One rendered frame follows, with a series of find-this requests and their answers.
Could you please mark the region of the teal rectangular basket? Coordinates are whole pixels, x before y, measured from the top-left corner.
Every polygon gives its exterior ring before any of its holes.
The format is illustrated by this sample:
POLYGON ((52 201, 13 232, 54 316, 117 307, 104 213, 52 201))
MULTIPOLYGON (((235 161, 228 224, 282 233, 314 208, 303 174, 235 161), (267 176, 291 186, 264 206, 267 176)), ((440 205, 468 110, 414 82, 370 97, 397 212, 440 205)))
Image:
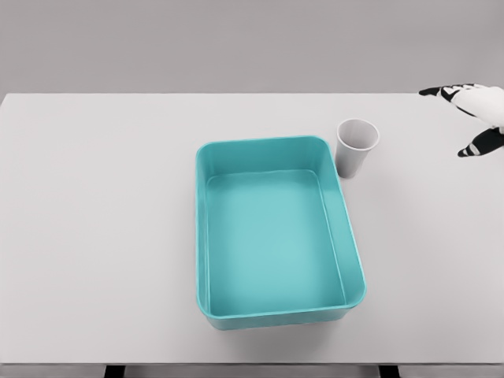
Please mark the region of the teal rectangular basket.
POLYGON ((337 321, 367 293, 332 151, 314 135, 195 155, 196 301, 221 331, 337 321))

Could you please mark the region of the white paper cup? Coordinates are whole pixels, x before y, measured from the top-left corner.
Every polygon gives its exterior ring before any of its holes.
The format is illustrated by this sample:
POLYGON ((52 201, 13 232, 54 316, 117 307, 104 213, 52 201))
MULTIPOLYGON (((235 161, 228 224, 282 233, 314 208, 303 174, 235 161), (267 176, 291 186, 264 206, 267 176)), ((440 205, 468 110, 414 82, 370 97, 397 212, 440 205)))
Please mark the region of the white paper cup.
POLYGON ((335 166, 344 179, 354 177, 368 153, 380 141, 376 126, 362 119, 348 119, 336 129, 335 166))

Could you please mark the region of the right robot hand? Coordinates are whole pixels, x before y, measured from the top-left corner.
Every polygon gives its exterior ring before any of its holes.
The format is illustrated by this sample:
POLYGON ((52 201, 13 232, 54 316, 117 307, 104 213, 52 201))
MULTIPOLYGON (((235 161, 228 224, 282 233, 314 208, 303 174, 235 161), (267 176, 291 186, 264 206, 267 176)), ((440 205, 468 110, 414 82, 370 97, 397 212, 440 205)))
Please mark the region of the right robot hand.
POLYGON ((420 96, 440 97, 464 114, 489 125, 463 149, 460 158, 479 157, 504 148, 504 89, 479 83, 459 83, 428 87, 420 96))

